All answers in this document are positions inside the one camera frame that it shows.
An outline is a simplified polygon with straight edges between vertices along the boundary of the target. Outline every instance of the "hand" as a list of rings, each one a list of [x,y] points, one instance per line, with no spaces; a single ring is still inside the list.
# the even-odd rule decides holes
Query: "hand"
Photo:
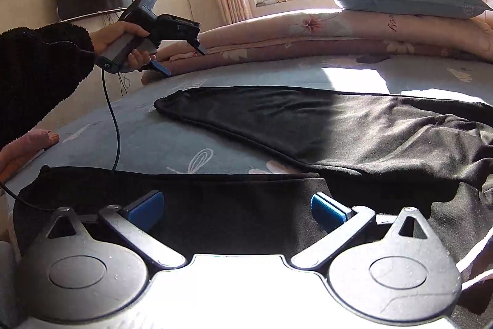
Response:
[[[114,42],[124,33],[134,34],[139,37],[147,37],[149,33],[139,25],[128,22],[116,22],[89,34],[96,55],[101,55],[109,44]],[[127,63],[125,64],[126,71],[138,70],[151,60],[156,59],[155,55],[149,55],[148,52],[139,52],[136,49],[128,55]]]

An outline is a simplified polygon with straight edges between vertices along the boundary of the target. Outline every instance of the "triangular hole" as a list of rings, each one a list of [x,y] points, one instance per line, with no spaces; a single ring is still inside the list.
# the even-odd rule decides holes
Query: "triangular hole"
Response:
[[[70,219],[66,216],[61,216],[51,229],[51,232],[48,234],[49,239],[58,239],[60,237],[68,237],[75,236],[77,232],[73,228]]]
[[[415,239],[427,239],[420,223],[412,216],[406,217],[399,234],[404,237],[414,237]]]

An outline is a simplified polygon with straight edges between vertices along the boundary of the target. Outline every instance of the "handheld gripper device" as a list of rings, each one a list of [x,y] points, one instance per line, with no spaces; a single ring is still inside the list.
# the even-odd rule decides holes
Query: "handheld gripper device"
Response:
[[[152,12],[155,3],[156,0],[134,0],[122,13],[118,21],[137,24],[150,35],[141,38],[133,34],[123,34],[97,58],[96,64],[101,69],[113,74],[126,73],[125,62],[132,50],[147,51],[152,55],[157,52],[163,40],[186,40],[199,53],[206,54],[206,49],[197,39],[200,24],[171,14],[157,16]],[[141,67],[139,71],[150,69],[160,71],[167,77],[171,76],[171,72],[155,60]]]

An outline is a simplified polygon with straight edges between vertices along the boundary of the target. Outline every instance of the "sleeve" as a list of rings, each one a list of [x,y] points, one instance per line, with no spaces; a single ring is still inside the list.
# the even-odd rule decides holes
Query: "sleeve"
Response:
[[[89,33],[68,23],[0,35],[0,149],[75,91],[94,68],[92,52]]]

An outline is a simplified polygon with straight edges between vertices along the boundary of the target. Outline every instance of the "floral blanket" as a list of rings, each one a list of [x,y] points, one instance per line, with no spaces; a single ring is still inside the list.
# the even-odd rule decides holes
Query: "floral blanket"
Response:
[[[208,54],[186,41],[159,50],[172,75],[217,66],[319,55],[396,55],[493,62],[493,30],[473,19],[310,9],[272,14],[199,34]],[[142,83],[161,78],[147,71]]]

